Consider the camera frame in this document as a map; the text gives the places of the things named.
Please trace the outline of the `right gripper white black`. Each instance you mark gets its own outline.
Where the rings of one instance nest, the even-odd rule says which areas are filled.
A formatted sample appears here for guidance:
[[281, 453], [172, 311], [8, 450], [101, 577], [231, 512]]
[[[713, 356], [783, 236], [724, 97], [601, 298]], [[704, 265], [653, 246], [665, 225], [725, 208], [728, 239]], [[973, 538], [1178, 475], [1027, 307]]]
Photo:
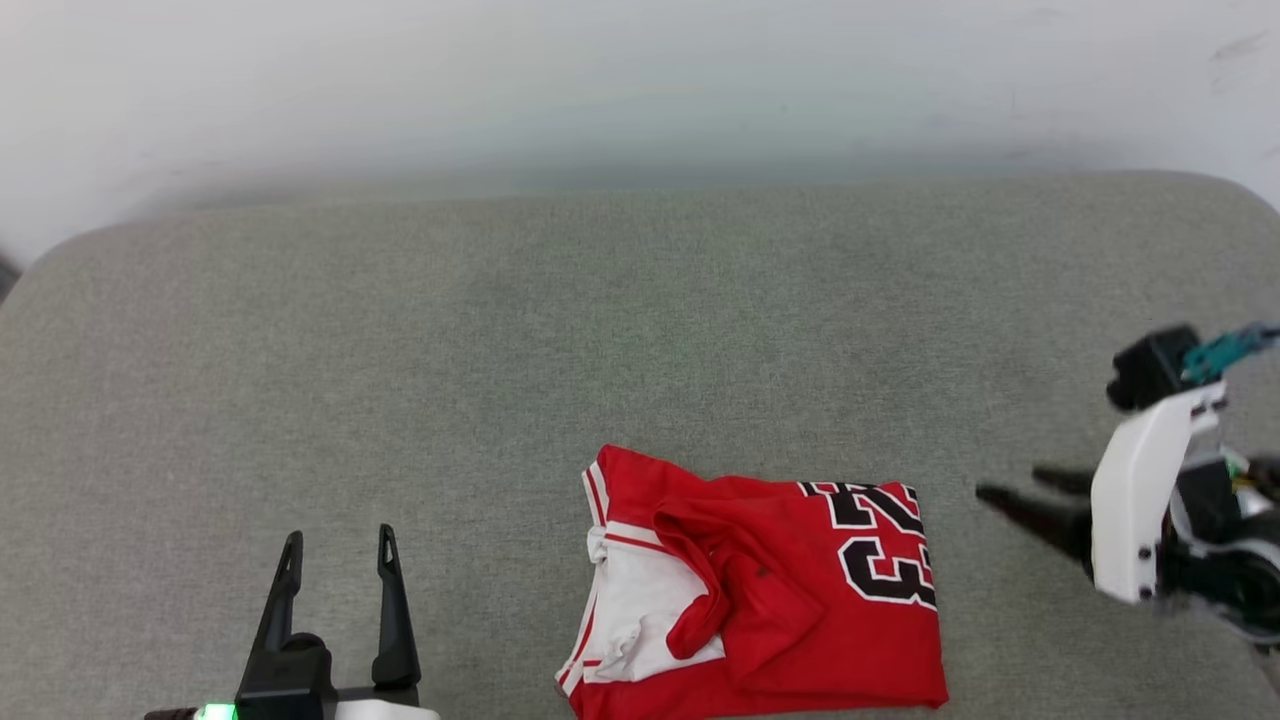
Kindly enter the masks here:
[[1165, 518], [1181, 475], [1197, 484], [1230, 484], [1219, 432], [1226, 395], [1225, 384], [1187, 389], [1123, 420], [1096, 471], [1032, 468], [1032, 478], [1047, 488], [1091, 495], [1091, 509], [991, 484], [978, 486], [975, 497], [1079, 565], [1100, 593], [1143, 603], [1158, 591]]

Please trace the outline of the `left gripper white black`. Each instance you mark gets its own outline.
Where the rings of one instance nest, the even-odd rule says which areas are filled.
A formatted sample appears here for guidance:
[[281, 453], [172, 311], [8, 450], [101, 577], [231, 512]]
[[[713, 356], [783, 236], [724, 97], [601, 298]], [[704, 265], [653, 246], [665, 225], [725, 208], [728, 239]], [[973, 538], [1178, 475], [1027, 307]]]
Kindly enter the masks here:
[[[296, 651], [293, 638], [294, 598], [301, 589], [305, 537], [293, 530], [285, 538], [271, 585], [250, 648], [250, 659], [268, 653]], [[372, 682], [380, 689], [337, 691], [300, 685], [250, 688], [230, 702], [214, 702], [180, 708], [155, 708], [146, 719], [439, 719], [440, 714], [421, 707], [417, 684], [422, 673], [412, 626], [410, 602], [401, 565], [396, 533], [383, 523], [378, 534], [378, 575], [381, 582], [378, 655], [372, 661]]]

